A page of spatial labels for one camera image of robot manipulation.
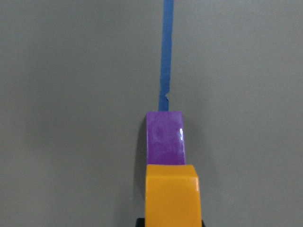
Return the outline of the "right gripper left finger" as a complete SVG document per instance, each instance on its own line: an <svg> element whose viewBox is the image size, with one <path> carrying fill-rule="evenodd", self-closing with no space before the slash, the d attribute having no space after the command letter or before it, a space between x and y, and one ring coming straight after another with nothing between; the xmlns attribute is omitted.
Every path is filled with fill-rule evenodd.
<svg viewBox="0 0 303 227"><path fill-rule="evenodd" d="M135 227L145 227L145 218L138 218Z"/></svg>

